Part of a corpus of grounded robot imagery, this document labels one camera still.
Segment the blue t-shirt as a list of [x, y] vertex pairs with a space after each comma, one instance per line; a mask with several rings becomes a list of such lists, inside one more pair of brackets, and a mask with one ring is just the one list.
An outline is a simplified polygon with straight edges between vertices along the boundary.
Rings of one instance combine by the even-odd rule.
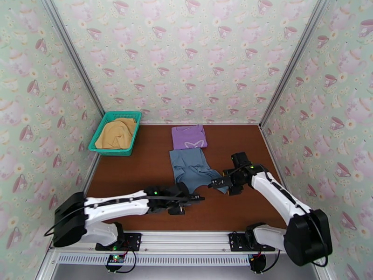
[[222, 177], [218, 171], [210, 168], [201, 148], [172, 150], [169, 156], [175, 182], [184, 183], [190, 193]]

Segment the purple printed t-shirt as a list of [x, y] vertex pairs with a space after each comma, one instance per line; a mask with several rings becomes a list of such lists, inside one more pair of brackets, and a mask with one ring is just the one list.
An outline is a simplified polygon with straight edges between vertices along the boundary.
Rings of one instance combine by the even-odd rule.
[[172, 127], [171, 134], [174, 150], [206, 148], [208, 146], [203, 125]]

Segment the tan t-shirt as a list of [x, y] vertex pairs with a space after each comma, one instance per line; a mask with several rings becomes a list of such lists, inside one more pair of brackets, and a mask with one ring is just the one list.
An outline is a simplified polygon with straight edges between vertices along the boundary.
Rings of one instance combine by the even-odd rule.
[[129, 149], [136, 129], [133, 118], [117, 118], [107, 123], [95, 142], [97, 149]]

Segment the teal plastic laundry basket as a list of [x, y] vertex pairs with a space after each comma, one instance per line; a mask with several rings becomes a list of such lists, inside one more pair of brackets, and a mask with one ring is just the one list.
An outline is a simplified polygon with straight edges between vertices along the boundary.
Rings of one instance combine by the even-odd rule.
[[[134, 143], [135, 143], [136, 136], [137, 136], [137, 133], [138, 133], [138, 130], [139, 130], [141, 117], [142, 117], [142, 113], [139, 112], [139, 111], [111, 111], [111, 112], [107, 112], [103, 116], [101, 122], [99, 123], [99, 125], [96, 129], [96, 131], [94, 132], [93, 138], [91, 139], [91, 142], [89, 143], [88, 149], [90, 151], [97, 152], [100, 155], [104, 155], [104, 156], [105, 155], [106, 156], [130, 156], [132, 154], [132, 150], [134, 148]], [[133, 118], [133, 119], [135, 119], [135, 121], [137, 123], [136, 129], [135, 129], [135, 132], [134, 132], [134, 136], [133, 136], [132, 141], [131, 141], [130, 148], [129, 149], [115, 149], [115, 150], [97, 149], [95, 147], [95, 142], [98, 139], [99, 135], [101, 134], [104, 126], [107, 123], [109, 123], [111, 121], [114, 121], [117, 118]]]

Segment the small circuit board with leds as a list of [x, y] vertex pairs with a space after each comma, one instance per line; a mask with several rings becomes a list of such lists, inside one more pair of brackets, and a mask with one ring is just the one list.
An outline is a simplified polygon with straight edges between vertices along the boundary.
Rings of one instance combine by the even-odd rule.
[[125, 261], [124, 254], [110, 254], [107, 259], [107, 266], [123, 266]]

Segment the black round controller unit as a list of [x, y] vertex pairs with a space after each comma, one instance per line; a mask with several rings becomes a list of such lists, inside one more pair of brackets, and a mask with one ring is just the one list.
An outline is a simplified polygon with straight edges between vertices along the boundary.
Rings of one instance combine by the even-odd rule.
[[249, 266], [254, 273], [262, 273], [266, 267], [266, 256], [264, 254], [249, 254]]

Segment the aluminium mounting rail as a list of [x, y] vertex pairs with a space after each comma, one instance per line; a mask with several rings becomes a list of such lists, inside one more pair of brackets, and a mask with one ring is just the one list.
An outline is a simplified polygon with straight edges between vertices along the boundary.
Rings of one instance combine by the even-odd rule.
[[[138, 252], [141, 254], [177, 254], [177, 255], [228, 255], [248, 254], [256, 252], [232, 252], [228, 242], [228, 231], [140, 231], [141, 245]], [[56, 247], [51, 244], [50, 250], [57, 252], [96, 253], [97, 243], [111, 245], [118, 233], [96, 233], [84, 235], [78, 242]], [[124, 251], [110, 251], [111, 253], [124, 253]]]

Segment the aluminium table side rail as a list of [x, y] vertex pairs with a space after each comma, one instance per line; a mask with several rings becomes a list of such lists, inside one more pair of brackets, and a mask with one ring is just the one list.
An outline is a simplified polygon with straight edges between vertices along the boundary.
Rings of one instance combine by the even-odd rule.
[[271, 157], [271, 160], [272, 160], [272, 162], [274, 164], [274, 167], [275, 167], [276, 173], [278, 175], [279, 181], [281, 182], [282, 186], [288, 192], [292, 193], [291, 188], [289, 188], [289, 186], [288, 186], [287, 179], [285, 177], [285, 173], [283, 172], [283, 168], [281, 167], [281, 163], [280, 163], [281, 160], [278, 159], [277, 155], [275, 154], [275, 150], [272, 147], [272, 145], [271, 145], [271, 143], [270, 143], [270, 141], [269, 141], [269, 139], [267, 137], [267, 134], [266, 134], [265, 130], [262, 127], [262, 125], [259, 125], [258, 128], [259, 128], [260, 134], [261, 134], [261, 136], [263, 138], [263, 141], [265, 143], [265, 146], [266, 146], [266, 148], [268, 150], [268, 153], [269, 153], [269, 155]]
[[81, 191], [84, 193], [84, 195], [87, 194], [87, 192], [90, 188], [90, 185], [91, 185], [92, 180], [94, 178], [95, 172], [96, 172], [97, 167], [99, 165], [100, 159], [101, 159], [100, 154], [95, 154], [94, 159], [93, 159], [89, 169], [87, 170], [86, 176], [83, 180], [83, 184], [80, 188]]

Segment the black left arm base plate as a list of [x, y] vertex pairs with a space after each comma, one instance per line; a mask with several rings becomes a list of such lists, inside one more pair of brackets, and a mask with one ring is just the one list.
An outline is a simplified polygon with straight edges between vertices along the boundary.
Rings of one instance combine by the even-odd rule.
[[117, 241], [108, 246], [103, 246], [97, 243], [95, 246], [96, 251], [134, 251], [138, 252], [141, 245], [141, 233], [126, 233], [120, 232]]

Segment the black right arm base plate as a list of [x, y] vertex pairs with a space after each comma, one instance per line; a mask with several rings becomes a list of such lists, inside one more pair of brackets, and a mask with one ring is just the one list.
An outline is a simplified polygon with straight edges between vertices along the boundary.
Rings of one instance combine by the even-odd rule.
[[276, 249], [255, 243], [246, 233], [233, 231], [228, 234], [229, 247], [232, 252], [274, 252]]

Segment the aluminium frame post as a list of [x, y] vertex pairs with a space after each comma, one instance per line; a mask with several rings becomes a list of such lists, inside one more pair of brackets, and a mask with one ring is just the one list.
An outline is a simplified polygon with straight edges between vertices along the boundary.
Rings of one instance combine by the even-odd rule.
[[323, 13], [327, 9], [331, 0], [317, 0], [315, 7], [310, 14], [308, 22], [299, 38], [298, 44], [296, 45], [294, 52], [292, 53], [288, 65], [286, 66], [284, 73], [273, 93], [273, 96], [267, 106], [264, 115], [258, 124], [259, 130], [263, 133], [264, 132], [264, 125], [268, 121], [270, 114], [273, 112], [277, 101], [279, 100], [282, 92], [284, 91], [286, 84], [291, 79], [291, 76], [299, 62], [302, 58], [304, 51], [311, 39], [313, 32], [315, 31], [318, 22], [320, 21]]
[[66, 49], [66, 52], [72, 61], [72, 64], [77, 71], [80, 79], [83, 82], [83, 85], [87, 89], [91, 99], [94, 102], [94, 105], [96, 106], [97, 110], [99, 111], [101, 116], [104, 116], [105, 111], [104, 107], [101, 104], [98, 95], [95, 92], [94, 86], [88, 76], [88, 73], [81, 61], [81, 58], [75, 48], [75, 45], [67, 31], [66, 25], [64, 24], [60, 14], [58, 13], [58, 9], [56, 8], [53, 0], [40, 0], [49, 19], [52, 22], [52, 26], [54, 27], [54, 30], [56, 31], [57, 35], [59, 36], [60, 40], [62, 41], [62, 44], [64, 48]]

